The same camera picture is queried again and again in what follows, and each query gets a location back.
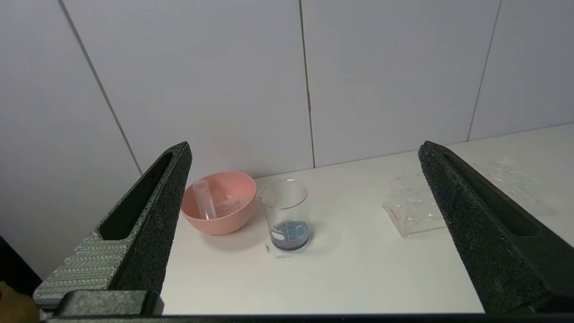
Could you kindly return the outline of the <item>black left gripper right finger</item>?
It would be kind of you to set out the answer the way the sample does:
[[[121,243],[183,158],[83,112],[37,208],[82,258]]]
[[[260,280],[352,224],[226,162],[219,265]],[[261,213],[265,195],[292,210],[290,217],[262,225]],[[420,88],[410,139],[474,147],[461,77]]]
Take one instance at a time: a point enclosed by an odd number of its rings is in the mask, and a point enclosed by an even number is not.
[[[573,313],[569,243],[450,149],[425,141],[418,159],[486,313]]]

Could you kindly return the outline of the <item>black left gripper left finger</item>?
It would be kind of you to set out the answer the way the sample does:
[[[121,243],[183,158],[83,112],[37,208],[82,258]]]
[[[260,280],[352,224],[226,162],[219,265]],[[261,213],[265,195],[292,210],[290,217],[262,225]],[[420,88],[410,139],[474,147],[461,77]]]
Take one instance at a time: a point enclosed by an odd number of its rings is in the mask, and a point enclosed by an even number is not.
[[[191,164],[187,142],[166,149],[35,289],[35,303],[55,310],[82,290],[160,292]]]

